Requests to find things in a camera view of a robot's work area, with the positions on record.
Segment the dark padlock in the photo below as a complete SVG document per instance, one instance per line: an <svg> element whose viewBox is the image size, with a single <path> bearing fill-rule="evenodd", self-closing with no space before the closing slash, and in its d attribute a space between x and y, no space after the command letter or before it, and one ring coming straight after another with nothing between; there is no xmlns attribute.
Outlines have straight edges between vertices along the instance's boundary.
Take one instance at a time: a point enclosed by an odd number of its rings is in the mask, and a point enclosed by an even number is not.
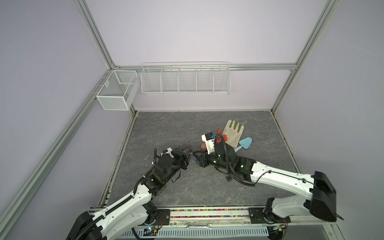
<svg viewBox="0 0 384 240"><path fill-rule="evenodd" d="M234 178L231 175L226 175L226 180L231 182Z"/></svg>

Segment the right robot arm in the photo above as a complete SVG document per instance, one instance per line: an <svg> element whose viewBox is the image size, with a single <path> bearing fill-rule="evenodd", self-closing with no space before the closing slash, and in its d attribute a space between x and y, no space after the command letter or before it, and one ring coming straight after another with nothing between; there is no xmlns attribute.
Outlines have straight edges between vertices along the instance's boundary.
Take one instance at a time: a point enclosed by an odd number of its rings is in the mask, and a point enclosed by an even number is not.
<svg viewBox="0 0 384 240"><path fill-rule="evenodd" d="M200 167L215 167L228 181L255 187L270 185L292 193L291 197L268 198L265 207L254 218L261 223L287 222L290 216L312 215L322 221L336 222L337 191L326 174L300 174L267 166L254 159L237 155L234 148L218 143L214 151L193 152Z"/></svg>

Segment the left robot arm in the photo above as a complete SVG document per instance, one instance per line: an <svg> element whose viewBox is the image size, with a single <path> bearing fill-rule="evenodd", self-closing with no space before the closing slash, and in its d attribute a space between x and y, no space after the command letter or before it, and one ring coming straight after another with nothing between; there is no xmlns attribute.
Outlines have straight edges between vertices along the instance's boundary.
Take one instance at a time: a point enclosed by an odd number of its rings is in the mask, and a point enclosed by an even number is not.
<svg viewBox="0 0 384 240"><path fill-rule="evenodd" d="M157 208L152 199L158 196L173 176L186 170L192 155L191 146L168 148L154 154L148 172L135 183L134 189L110 206L95 213L80 214L68 240L115 240L129 229L156 220Z"/></svg>

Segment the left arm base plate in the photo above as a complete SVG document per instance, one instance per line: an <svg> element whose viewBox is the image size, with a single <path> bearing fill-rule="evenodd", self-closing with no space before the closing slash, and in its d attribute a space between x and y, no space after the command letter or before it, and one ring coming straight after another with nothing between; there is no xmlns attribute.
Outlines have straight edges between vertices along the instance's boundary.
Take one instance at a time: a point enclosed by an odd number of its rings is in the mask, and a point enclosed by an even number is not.
<svg viewBox="0 0 384 240"><path fill-rule="evenodd" d="M170 220L170 209L157 209L156 211L149 213L144 225L168 226L170 224Z"/></svg>

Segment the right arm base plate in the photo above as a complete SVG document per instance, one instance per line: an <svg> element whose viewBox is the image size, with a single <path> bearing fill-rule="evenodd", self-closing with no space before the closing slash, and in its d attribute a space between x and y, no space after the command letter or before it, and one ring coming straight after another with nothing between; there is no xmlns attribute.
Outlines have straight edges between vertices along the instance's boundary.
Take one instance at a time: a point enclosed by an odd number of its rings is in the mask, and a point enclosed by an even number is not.
<svg viewBox="0 0 384 240"><path fill-rule="evenodd" d="M273 213L265 214L264 208L254 207L248 209L250 220L252 224L289 224L291 223L290 217L281 218Z"/></svg>

